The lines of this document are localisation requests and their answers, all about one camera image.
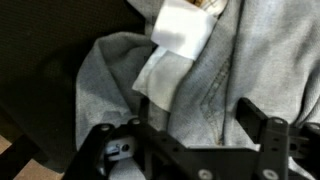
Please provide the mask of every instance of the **cloth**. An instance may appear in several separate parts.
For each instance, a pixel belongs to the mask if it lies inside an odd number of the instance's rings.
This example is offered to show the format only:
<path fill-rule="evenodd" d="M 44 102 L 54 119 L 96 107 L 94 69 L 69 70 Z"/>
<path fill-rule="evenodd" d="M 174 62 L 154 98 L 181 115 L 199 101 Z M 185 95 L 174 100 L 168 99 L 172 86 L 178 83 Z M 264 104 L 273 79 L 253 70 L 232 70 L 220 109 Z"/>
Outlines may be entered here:
<path fill-rule="evenodd" d="M 203 2 L 210 14 L 187 1 L 164 1 L 151 35 L 159 47 L 132 88 L 170 112 L 179 83 L 201 53 L 226 1 Z"/>
<path fill-rule="evenodd" d="M 147 19 L 156 18 L 161 7 L 157 0 L 129 2 Z M 169 119 L 162 122 L 151 114 L 150 124 L 166 123 L 167 132 L 186 147 L 255 148 L 235 120 L 240 97 L 292 126 L 319 122 L 319 7 L 318 1 L 229 0 L 179 85 Z M 76 82 L 78 147 L 95 124 L 119 125 L 137 115 L 141 94 L 131 87 L 152 47 L 149 34 L 117 33 L 97 40 Z M 293 161 L 289 165 L 308 176 Z M 113 171 L 119 179 L 118 173 L 126 174 Z M 129 176 L 134 179 L 135 173 Z"/>

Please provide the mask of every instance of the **screw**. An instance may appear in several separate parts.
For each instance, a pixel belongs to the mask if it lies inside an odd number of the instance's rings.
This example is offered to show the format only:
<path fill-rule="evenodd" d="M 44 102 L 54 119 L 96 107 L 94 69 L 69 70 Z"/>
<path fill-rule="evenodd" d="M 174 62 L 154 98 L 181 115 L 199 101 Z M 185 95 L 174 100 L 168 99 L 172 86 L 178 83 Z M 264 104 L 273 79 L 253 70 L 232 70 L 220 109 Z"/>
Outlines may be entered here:
<path fill-rule="evenodd" d="M 132 121 L 132 124 L 135 124 L 135 125 L 140 124 L 139 119 L 134 119 L 134 120 Z"/>
<path fill-rule="evenodd" d="M 310 124 L 310 127 L 311 127 L 312 129 L 320 130 L 320 127 L 317 126 L 316 124 Z"/>
<path fill-rule="evenodd" d="M 201 180 L 212 180 L 212 174 L 209 170 L 201 169 L 198 175 Z"/>
<path fill-rule="evenodd" d="M 278 124 L 283 124 L 283 121 L 281 119 L 275 119 L 274 122 L 276 122 Z"/>
<path fill-rule="evenodd" d="M 101 130 L 102 131 L 108 131 L 110 129 L 110 126 L 109 125 L 103 125 L 101 126 Z"/>
<path fill-rule="evenodd" d="M 274 170 L 265 169 L 265 170 L 263 170 L 262 173 L 263 173 L 264 177 L 268 180 L 279 180 L 279 176 Z"/>

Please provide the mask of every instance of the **metal bolt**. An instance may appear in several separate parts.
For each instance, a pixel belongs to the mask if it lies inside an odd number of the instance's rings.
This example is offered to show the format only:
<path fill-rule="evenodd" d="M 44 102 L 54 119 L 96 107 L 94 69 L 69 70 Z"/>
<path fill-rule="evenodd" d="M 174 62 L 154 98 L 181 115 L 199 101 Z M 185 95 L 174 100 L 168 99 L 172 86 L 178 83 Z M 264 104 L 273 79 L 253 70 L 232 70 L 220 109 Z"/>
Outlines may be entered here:
<path fill-rule="evenodd" d="M 212 180 L 212 173 L 209 170 L 201 169 L 198 175 L 201 180 Z"/>
<path fill-rule="evenodd" d="M 274 170 L 265 169 L 262 173 L 263 176 L 268 180 L 279 180 L 279 176 Z"/>
<path fill-rule="evenodd" d="M 283 121 L 281 119 L 275 119 L 274 122 L 276 122 L 278 124 L 283 124 Z"/>
<path fill-rule="evenodd" d="M 101 130 L 102 131 L 108 131 L 110 129 L 110 126 L 109 125 L 103 125 L 101 126 Z"/>
<path fill-rule="evenodd" d="M 316 124 L 310 124 L 310 127 L 311 127 L 312 129 L 320 130 L 320 127 L 317 126 Z"/>
<path fill-rule="evenodd" d="M 132 124 L 135 124 L 135 125 L 140 124 L 139 119 L 134 119 L 134 120 L 132 121 Z"/>

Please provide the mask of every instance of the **gray fabric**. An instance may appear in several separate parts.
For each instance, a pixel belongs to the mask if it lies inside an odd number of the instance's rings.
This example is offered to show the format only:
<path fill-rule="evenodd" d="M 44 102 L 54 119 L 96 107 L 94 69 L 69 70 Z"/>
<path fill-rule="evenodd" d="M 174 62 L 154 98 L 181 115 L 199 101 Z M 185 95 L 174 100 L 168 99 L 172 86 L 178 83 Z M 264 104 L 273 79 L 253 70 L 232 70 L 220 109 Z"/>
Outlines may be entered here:
<path fill-rule="evenodd" d="M 150 19 L 160 6 L 144 3 L 156 1 L 130 3 Z M 177 90 L 168 132 L 188 147 L 255 148 L 234 118 L 240 97 L 296 126 L 319 122 L 319 9 L 320 1 L 229 0 Z M 129 33 L 97 40 L 77 78 L 78 147 L 94 124 L 118 125 L 136 114 L 141 96 L 131 87 L 151 47 L 147 36 Z"/>

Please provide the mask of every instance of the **white tag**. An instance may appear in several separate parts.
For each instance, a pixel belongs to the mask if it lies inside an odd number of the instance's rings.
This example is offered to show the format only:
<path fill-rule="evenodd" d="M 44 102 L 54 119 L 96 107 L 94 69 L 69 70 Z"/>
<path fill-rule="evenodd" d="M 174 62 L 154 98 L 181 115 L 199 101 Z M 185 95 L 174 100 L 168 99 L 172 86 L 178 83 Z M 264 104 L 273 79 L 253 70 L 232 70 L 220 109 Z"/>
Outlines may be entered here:
<path fill-rule="evenodd" d="M 216 21 L 212 15 L 185 0 L 165 0 L 151 40 L 173 53 L 196 60 Z"/>

